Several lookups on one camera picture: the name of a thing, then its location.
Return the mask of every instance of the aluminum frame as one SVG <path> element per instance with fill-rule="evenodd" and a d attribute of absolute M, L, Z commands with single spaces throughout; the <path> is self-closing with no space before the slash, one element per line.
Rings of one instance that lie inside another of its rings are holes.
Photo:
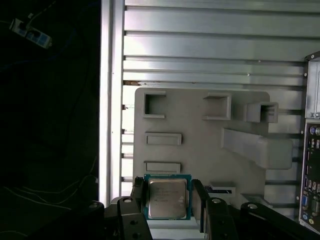
<path fill-rule="evenodd" d="M 111 4 L 101 1 L 101 49 L 100 49 L 100 99 L 99 99 L 99 202 L 109 205 L 109 145 L 110 145 L 110 49 L 111 49 Z"/>
<path fill-rule="evenodd" d="M 99 201 L 121 195 L 124 0 L 101 1 Z"/>

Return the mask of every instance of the bolt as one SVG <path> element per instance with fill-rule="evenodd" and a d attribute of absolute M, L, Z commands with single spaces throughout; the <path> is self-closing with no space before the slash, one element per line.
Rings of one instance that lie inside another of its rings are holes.
<path fill-rule="evenodd" d="M 215 204 L 221 203 L 220 199 L 218 199 L 218 198 L 212 199 L 212 202 L 214 202 Z"/>
<path fill-rule="evenodd" d="M 98 204 L 96 202 L 89 206 L 90 209 L 95 209 L 96 207 L 98 207 Z"/>
<path fill-rule="evenodd" d="M 249 204 L 248 207 L 250 209 L 257 209 L 258 208 L 257 205 L 254 205 L 254 204 Z"/>

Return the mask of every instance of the dark background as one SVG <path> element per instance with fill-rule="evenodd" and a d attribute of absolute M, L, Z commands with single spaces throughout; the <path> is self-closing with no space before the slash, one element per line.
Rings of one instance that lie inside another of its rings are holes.
<path fill-rule="evenodd" d="M 3 0 L 0 20 L 25 19 L 44 2 Z M 8 189 L 52 203 L 78 189 L 60 204 L 68 208 L 97 199 L 100 2 L 58 0 L 32 26 L 52 37 L 50 49 L 0 22 L 0 232 L 27 235 L 67 210 L 33 203 Z M 24 60 L 37 61 L 12 64 Z M 59 192 L 75 181 L 79 182 L 59 194 L 23 188 Z M 0 233 L 0 239 L 21 238 Z"/>

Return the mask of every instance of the rust spot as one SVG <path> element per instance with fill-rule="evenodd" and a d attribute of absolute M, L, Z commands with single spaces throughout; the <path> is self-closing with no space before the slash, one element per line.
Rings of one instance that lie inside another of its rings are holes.
<path fill-rule="evenodd" d="M 129 85 L 129 86 L 140 86 L 138 81 L 123 81 L 123 85 Z"/>

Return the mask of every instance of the power strip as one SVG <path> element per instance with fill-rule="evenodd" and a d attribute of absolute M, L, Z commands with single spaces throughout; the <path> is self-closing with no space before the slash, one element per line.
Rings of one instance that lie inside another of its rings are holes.
<path fill-rule="evenodd" d="M 52 46 L 52 38 L 50 36 L 33 27 L 30 27 L 28 30 L 22 30 L 19 27 L 21 23 L 23 23 L 23 21 L 16 18 L 12 21 L 9 29 L 44 49 L 48 49 Z M 40 35 L 35 36 L 33 32 L 38 32 Z"/>

